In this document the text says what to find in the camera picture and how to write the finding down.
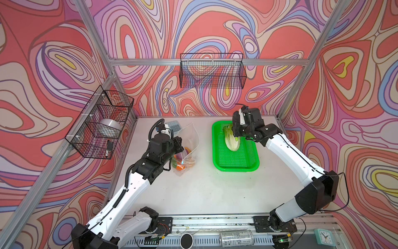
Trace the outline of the toy napa cabbage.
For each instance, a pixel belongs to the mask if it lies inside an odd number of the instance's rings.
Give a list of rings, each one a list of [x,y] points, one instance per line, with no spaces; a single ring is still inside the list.
[[[240,147],[240,138],[234,136],[232,128],[232,124],[223,127],[224,141],[229,150],[238,151]]]

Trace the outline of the clear zip top bag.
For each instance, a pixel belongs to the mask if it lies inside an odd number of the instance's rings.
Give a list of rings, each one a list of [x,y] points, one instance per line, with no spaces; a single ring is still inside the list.
[[[200,145],[200,136],[196,130],[194,123],[190,123],[189,125],[182,128],[178,134],[178,137],[182,139],[181,146],[183,147],[183,151],[177,153],[172,158],[172,170],[178,175],[182,176],[184,173],[193,168],[198,161],[198,148]],[[173,168],[173,163],[178,162],[186,167],[184,171],[177,171]]]

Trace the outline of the green plastic basket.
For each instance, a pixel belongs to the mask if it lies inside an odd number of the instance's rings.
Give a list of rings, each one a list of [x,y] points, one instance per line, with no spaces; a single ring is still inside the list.
[[[260,165],[255,142],[240,138],[237,151],[230,150],[225,142],[223,128],[232,121],[217,121],[212,125],[212,161],[214,166],[225,172],[252,172]]]

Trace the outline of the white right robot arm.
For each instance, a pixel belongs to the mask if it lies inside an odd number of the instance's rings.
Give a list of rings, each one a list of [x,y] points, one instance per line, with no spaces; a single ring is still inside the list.
[[[260,143],[277,155],[303,186],[294,198],[272,210],[273,228],[305,214],[315,214],[335,200],[340,177],[327,172],[298,150],[275,124],[265,124],[259,109],[246,105],[234,112],[233,134]]]

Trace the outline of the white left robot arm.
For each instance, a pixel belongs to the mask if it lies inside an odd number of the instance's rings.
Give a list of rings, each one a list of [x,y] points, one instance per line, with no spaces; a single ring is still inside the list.
[[[180,137],[159,133],[149,140],[146,153],[128,168],[124,185],[117,194],[87,224],[77,224],[73,228],[73,248],[120,249],[136,235],[156,231],[159,214],[147,206],[129,221],[122,222],[122,219],[138,197],[166,170],[164,165],[183,150]]]

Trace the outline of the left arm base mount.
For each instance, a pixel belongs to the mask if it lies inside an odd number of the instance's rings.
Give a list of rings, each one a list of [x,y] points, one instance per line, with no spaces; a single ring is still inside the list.
[[[172,232],[172,225],[173,218],[171,216],[161,216],[146,231],[142,231],[140,234],[157,234],[158,236],[169,234]]]

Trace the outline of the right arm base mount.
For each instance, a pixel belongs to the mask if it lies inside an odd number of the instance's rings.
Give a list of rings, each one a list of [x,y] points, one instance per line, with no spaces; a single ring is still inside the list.
[[[254,216],[252,226],[256,232],[295,233],[297,227],[294,220],[282,222],[277,216]]]

